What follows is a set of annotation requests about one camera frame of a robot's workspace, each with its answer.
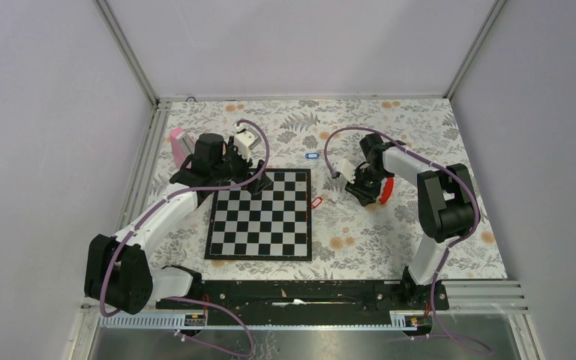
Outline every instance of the floral pattern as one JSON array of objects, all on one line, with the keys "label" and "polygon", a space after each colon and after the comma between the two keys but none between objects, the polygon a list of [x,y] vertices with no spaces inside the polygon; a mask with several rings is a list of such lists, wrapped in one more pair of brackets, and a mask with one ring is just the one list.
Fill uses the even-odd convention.
[{"label": "floral pattern", "polygon": [[[344,190],[345,181],[330,178],[323,161],[323,144],[333,131],[352,125],[391,134],[414,151],[441,164],[466,164],[467,153],[447,100],[273,100],[173,103],[165,139],[157,158],[148,203],[167,186],[176,171],[167,142],[174,128],[194,137],[205,132],[234,134],[239,119],[256,122],[270,142],[269,167],[311,168],[313,197],[323,203],[313,210],[313,261],[204,260],[211,201],[181,220],[154,252],[153,266],[182,265],[202,272],[205,279],[396,279],[416,253],[422,237],[418,222],[416,189],[395,178],[394,193],[385,205],[365,208]],[[330,160],[345,157],[359,164],[359,140],[364,133],[334,135]],[[264,147],[253,150],[263,158]],[[319,152],[316,160],[306,153]],[[473,179],[474,190],[479,194]],[[495,237],[481,206],[476,234],[454,247],[442,278],[506,278]]]}]

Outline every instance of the cable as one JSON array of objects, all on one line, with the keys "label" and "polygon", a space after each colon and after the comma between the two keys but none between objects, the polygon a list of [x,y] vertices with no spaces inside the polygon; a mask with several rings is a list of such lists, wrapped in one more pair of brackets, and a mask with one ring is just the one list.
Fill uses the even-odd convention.
[{"label": "cable", "polygon": [[235,315],[230,310],[228,310],[225,307],[222,307],[218,304],[213,304],[211,302],[205,302],[205,301],[193,300],[191,298],[180,298],[177,296],[172,296],[172,297],[166,298],[166,300],[174,300],[177,302],[187,302],[189,304],[210,306],[211,308],[216,308],[218,310],[222,310],[224,313],[226,313],[230,317],[232,317],[244,329],[244,331],[246,332],[246,336],[248,336],[248,341],[250,342],[250,351],[248,353],[245,353],[245,354],[240,353],[240,352],[234,352],[232,350],[228,350],[228,349],[225,349],[221,346],[215,345],[214,343],[209,343],[208,341],[196,339],[195,337],[183,337],[182,340],[188,339],[188,340],[193,341],[195,343],[203,344],[203,345],[206,345],[207,347],[212,347],[213,349],[220,350],[221,352],[227,353],[227,354],[232,355],[232,356],[241,356],[242,358],[250,358],[251,356],[253,356],[253,353],[255,351],[255,340],[253,339],[253,333],[244,324],[244,322],[239,319],[239,316]]},{"label": "cable", "polygon": [[[447,248],[445,249],[445,253],[442,255],[442,259],[440,260],[438,267],[436,268],[436,270],[433,273],[433,278],[431,281],[430,294],[434,294],[434,291],[436,290],[436,282],[438,281],[438,274],[443,269],[443,266],[445,265],[445,262],[447,261],[447,258],[449,257],[449,251],[455,245],[460,244],[461,242],[467,240],[471,235],[473,235],[473,233],[476,231],[476,228],[478,228],[478,224],[480,224],[480,208],[478,205],[478,201],[476,200],[476,197],[474,196],[473,192],[469,189],[469,187],[467,187],[465,185],[464,181],[462,181],[461,178],[457,177],[456,174],[449,171],[444,166],[439,165],[437,163],[434,163],[433,161],[430,161],[430,160],[422,157],[421,155],[416,154],[413,151],[410,151],[408,148],[405,148],[404,146],[402,146],[401,144],[396,142],[394,139],[392,139],[389,135],[382,133],[381,131],[378,131],[378,130],[370,129],[369,127],[361,127],[361,126],[344,127],[344,128],[333,131],[330,134],[330,136],[328,136],[328,139],[325,141],[325,145],[323,146],[323,158],[325,160],[325,165],[328,166],[328,169],[330,170],[330,173],[332,174],[332,176],[335,176],[336,172],[335,172],[335,169],[330,164],[330,161],[328,160],[328,144],[330,143],[330,139],[332,139],[332,137],[334,135],[340,133],[341,131],[349,131],[349,130],[369,131],[371,133],[374,133],[374,134],[380,135],[381,137],[386,138],[390,143],[394,144],[394,146],[396,146],[402,152],[408,154],[412,158],[415,158],[416,160],[421,161],[422,163],[427,164],[430,167],[434,167],[434,168],[442,171],[443,173],[447,174],[456,183],[458,183],[458,185],[465,191],[467,196],[471,199],[471,203],[472,203],[472,207],[473,207],[473,226],[471,227],[469,232],[467,232],[465,235],[462,235],[460,238],[452,241],[449,245],[447,245]],[[429,335],[429,338],[448,337],[448,338],[452,339],[456,344],[458,344],[458,346],[462,347],[465,350],[469,350],[472,353],[476,353],[476,354],[481,355],[481,356],[492,356],[494,354],[494,351],[491,349],[491,347],[489,345],[487,345],[486,343],[484,343],[484,342],[482,342],[482,341],[480,341],[474,337],[470,337],[470,336],[466,336],[466,335],[451,334],[449,331],[447,331],[447,328],[440,321],[440,319],[436,313],[436,305],[434,304],[434,297],[433,296],[430,296],[430,306],[431,306],[432,315],[433,315],[434,319],[436,320],[436,323],[438,324],[438,326],[442,329],[442,331],[445,334]],[[479,349],[474,349],[471,346],[467,346],[464,343],[457,340],[459,338],[462,340],[472,341],[472,342],[484,347],[486,349],[486,351],[481,351]]]},{"label": "cable", "polygon": [[[261,129],[261,127],[257,126],[257,124],[253,123],[252,121],[246,120],[244,118],[237,121],[236,124],[239,125],[242,122],[245,124],[249,124],[250,126],[255,128],[255,130],[257,130],[259,135],[264,140],[264,145],[265,145],[264,164],[262,165],[261,168],[259,168],[259,171],[256,172],[255,175],[251,176],[248,180],[240,182],[239,184],[231,184],[231,185],[226,185],[226,186],[187,187],[186,189],[178,190],[178,191],[171,193],[169,196],[166,197],[166,200],[171,200],[172,198],[177,197],[178,195],[187,193],[189,191],[222,191],[222,190],[230,190],[230,189],[234,189],[234,188],[240,188],[242,186],[246,186],[246,185],[250,184],[251,182],[255,181],[264,173],[264,171],[266,171],[266,166],[268,165],[268,161],[270,158],[269,140],[266,137],[266,134],[264,133],[264,131]],[[149,219],[149,217],[151,217],[151,215],[153,215],[161,206],[163,206],[165,203],[167,203],[166,200],[162,199],[158,204],[156,204],[153,208],[151,208],[151,210],[149,210],[146,214],[144,214],[136,222],[136,226],[134,227],[135,230],[138,230]],[[107,309],[105,308],[105,297],[107,296],[107,287],[109,286],[113,266],[116,264],[116,261],[118,261],[118,256],[120,255],[122,248],[127,244],[127,242],[129,241],[129,239],[131,239],[131,237],[134,235],[134,233],[135,232],[133,232],[133,231],[128,232],[127,235],[122,239],[122,241],[120,241],[120,243],[118,244],[118,247],[115,249],[113,255],[111,256],[111,260],[109,261],[109,266],[107,266],[107,270],[105,272],[105,277],[103,279],[102,288],[100,289],[100,314],[103,317],[112,317],[112,316],[114,316],[120,312],[120,309],[115,309],[114,311],[108,313]],[[212,306],[214,308],[218,306],[218,305],[213,306],[213,304],[209,305],[208,302],[206,304],[207,304],[206,306]],[[211,345],[211,347],[214,347],[216,349],[219,348],[219,346],[217,346],[217,345]]]}]

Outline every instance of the checkered board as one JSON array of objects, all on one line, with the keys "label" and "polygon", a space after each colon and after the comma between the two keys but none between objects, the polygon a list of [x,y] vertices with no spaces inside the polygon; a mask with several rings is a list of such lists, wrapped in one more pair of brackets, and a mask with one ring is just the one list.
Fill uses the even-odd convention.
[{"label": "checkered board", "polygon": [[205,259],[312,260],[310,169],[267,169],[273,185],[213,196]]}]

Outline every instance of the white wall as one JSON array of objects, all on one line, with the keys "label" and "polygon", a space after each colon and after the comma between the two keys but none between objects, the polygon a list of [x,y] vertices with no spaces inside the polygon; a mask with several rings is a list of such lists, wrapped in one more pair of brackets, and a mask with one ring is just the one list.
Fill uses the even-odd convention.
[{"label": "white wall", "polygon": [[93,1],[0,1],[0,360],[62,355],[148,114]]},{"label": "white wall", "polygon": [[109,0],[161,97],[436,95],[494,0]]},{"label": "white wall", "polygon": [[509,1],[453,106],[544,354],[576,359],[576,1]]}]

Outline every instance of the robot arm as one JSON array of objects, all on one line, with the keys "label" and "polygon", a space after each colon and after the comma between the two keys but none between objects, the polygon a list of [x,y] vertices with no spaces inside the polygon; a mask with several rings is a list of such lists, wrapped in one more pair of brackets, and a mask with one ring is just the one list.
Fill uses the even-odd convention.
[{"label": "robot arm", "polygon": [[[98,235],[91,241],[85,274],[86,296],[100,299],[105,273],[119,247],[118,239],[127,238],[112,268],[105,298],[107,304],[137,314],[148,303],[189,293],[191,284],[200,278],[199,274],[179,267],[151,269],[148,260],[173,225],[202,204],[218,189],[217,186],[231,180],[242,183],[251,177],[251,149],[260,143],[260,137],[242,126],[238,126],[237,131],[228,143],[214,133],[200,135],[194,153],[171,177],[171,184],[159,199],[112,237]],[[256,172],[262,166],[260,160]],[[268,176],[262,174],[244,189],[257,194],[271,183]]]},{"label": "robot arm", "polygon": [[[424,235],[414,260],[403,272],[401,283],[406,291],[400,297],[408,303],[423,302],[446,248],[474,223],[471,199],[444,172],[409,156],[390,142],[384,143],[378,134],[366,135],[359,145],[365,163],[355,168],[343,160],[339,172],[348,180],[346,191],[362,206],[376,202],[385,178],[397,175],[418,189],[418,219]],[[447,169],[473,189],[466,166],[455,164]]]}]

